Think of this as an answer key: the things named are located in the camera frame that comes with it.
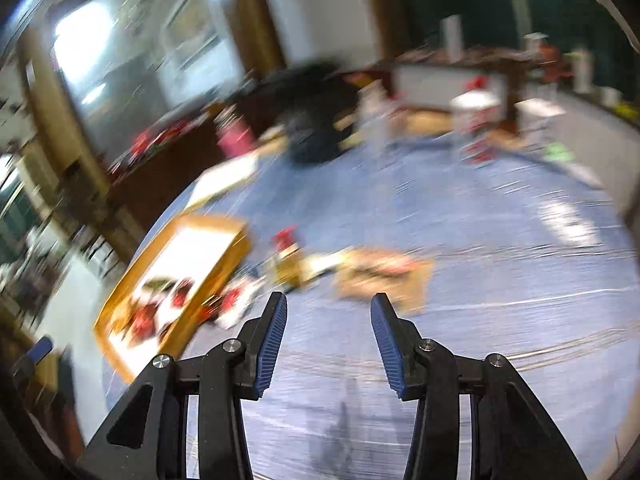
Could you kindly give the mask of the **framed wall painting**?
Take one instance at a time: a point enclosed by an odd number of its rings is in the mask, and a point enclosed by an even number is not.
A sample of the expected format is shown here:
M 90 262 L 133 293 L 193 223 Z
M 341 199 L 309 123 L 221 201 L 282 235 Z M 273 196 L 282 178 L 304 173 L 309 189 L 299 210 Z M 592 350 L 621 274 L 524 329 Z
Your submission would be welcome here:
M 180 70 L 196 62 L 220 41 L 210 0 L 182 0 L 162 36 Z

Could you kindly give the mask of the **white book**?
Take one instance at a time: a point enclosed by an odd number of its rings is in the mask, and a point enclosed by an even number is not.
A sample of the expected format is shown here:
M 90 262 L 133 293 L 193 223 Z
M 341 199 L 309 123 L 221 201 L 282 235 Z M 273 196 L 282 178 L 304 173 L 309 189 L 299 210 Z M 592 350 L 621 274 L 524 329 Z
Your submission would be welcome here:
M 194 182 L 184 211 L 203 206 L 213 198 L 248 182 L 257 172 L 259 157 L 251 152 L 206 169 Z

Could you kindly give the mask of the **white red liquor bottle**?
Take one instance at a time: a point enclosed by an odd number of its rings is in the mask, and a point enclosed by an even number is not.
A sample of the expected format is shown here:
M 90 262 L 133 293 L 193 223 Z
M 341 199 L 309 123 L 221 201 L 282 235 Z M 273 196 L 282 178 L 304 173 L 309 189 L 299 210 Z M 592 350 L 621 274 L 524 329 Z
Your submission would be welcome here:
M 489 165 L 496 158 L 490 134 L 497 127 L 501 102 L 488 89 L 488 77 L 470 79 L 464 91 L 450 101 L 452 148 L 457 162 L 469 166 Z

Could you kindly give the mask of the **blue plaid tablecloth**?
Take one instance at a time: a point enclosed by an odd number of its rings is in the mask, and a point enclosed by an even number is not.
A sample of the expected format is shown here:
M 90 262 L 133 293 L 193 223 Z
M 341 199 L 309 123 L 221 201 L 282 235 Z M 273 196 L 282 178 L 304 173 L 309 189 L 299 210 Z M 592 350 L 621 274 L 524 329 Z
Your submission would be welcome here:
M 371 245 L 431 260 L 412 316 L 423 336 L 506 356 L 587 476 L 630 447 L 639 274 L 605 193 L 518 157 L 470 168 L 444 148 L 404 148 L 379 167 L 353 150 L 307 168 L 265 157 L 204 212 L 247 222 L 250 264 L 289 227 L 306 254 Z M 388 385 L 367 301 L 337 296 L 329 275 L 288 294 L 271 386 L 243 406 L 256 478 L 398 479 L 415 414 Z

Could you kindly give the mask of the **brown cake packet yellow edge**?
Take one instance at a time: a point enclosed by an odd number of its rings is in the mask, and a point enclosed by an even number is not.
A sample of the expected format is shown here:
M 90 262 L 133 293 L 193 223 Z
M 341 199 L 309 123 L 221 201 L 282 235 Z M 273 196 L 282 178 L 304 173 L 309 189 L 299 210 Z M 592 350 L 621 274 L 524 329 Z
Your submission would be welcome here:
M 435 260 L 380 248 L 345 249 L 335 273 L 337 296 L 370 301 L 384 292 L 401 312 L 421 312 L 427 304 L 427 286 Z

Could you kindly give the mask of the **gold tray box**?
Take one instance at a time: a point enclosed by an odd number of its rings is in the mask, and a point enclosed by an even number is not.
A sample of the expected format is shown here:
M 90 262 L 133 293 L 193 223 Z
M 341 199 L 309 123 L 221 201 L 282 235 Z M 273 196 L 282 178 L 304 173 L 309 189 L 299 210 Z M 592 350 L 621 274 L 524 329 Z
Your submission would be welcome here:
M 93 333 L 105 359 L 129 384 L 154 356 L 177 359 L 250 253 L 245 221 L 182 214 L 134 259 L 107 298 Z

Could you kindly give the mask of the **white small packet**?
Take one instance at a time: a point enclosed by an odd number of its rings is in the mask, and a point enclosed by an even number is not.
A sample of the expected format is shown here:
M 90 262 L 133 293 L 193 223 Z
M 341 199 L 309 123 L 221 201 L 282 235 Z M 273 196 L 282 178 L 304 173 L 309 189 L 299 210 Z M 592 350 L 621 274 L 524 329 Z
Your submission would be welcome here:
M 308 254 L 302 260 L 302 278 L 310 282 L 320 276 L 335 272 L 344 262 L 348 250 L 338 252 L 316 252 Z

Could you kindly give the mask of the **white red snack packet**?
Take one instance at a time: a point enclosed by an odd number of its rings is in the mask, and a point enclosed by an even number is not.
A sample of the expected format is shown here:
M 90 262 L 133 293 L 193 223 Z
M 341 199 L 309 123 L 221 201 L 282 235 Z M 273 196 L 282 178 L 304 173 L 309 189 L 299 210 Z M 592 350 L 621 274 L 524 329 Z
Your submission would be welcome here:
M 231 330 L 242 321 L 247 310 L 264 286 L 264 278 L 243 275 L 231 281 L 222 292 L 220 309 L 215 324 L 222 330 Z

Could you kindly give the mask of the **gold green tea packet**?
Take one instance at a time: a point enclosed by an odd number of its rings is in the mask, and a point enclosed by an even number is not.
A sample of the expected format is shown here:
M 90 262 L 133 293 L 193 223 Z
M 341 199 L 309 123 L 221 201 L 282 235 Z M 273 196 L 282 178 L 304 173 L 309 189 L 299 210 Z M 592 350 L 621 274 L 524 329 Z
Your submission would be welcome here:
M 273 286 L 282 292 L 300 289 L 309 281 L 306 258 L 297 243 L 274 242 L 267 271 Z

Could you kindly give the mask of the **black electric kettle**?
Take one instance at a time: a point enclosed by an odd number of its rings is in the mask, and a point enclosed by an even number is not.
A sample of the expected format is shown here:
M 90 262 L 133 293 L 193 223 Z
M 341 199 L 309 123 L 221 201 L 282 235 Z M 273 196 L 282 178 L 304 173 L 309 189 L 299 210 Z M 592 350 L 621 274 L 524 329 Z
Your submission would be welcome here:
M 355 111 L 357 90 L 337 63 L 318 60 L 281 70 L 268 79 L 266 92 L 294 164 L 320 165 L 343 153 L 352 127 L 336 123 Z

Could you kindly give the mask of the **dark red stick packet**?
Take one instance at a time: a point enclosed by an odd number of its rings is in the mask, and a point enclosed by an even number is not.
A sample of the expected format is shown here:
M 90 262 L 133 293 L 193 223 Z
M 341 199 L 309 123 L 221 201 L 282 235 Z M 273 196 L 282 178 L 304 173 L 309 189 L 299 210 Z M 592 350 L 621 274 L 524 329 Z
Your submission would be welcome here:
M 296 227 L 288 226 L 273 235 L 272 242 L 278 252 L 284 252 L 297 244 Z

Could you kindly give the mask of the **white spray bottle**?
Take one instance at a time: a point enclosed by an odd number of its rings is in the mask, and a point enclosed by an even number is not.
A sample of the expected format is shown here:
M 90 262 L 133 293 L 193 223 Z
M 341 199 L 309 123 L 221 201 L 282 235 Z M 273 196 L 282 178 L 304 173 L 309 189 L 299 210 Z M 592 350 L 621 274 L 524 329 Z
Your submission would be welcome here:
M 380 80 L 358 92 L 358 132 L 375 156 L 382 156 L 395 142 L 395 105 Z

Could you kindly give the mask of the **pink water bottle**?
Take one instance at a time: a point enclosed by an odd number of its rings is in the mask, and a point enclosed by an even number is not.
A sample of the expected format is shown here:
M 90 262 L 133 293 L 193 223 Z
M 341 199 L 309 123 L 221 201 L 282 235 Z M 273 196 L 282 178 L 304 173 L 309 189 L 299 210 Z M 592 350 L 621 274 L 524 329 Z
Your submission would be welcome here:
M 255 149 L 253 130 L 234 106 L 226 107 L 215 119 L 217 144 L 227 158 L 248 154 Z

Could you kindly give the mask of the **dark wooden sideboard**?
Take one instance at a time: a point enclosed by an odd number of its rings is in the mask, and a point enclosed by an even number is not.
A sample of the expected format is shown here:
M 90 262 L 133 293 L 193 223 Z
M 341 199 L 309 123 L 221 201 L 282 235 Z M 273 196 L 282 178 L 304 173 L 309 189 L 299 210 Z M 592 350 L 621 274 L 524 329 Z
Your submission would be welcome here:
M 224 160 L 215 124 L 221 111 L 222 104 L 213 103 L 193 128 L 112 179 L 108 198 L 123 206 L 143 231 L 149 231 L 205 169 Z

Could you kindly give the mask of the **white patterned paper cup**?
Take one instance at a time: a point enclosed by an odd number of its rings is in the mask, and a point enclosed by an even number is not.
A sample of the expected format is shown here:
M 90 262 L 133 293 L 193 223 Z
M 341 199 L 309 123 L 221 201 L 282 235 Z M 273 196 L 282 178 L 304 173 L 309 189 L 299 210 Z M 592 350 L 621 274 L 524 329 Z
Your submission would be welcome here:
M 541 98 L 531 98 L 515 104 L 518 112 L 518 132 L 529 151 L 539 151 L 555 141 L 556 126 L 565 115 L 559 104 Z

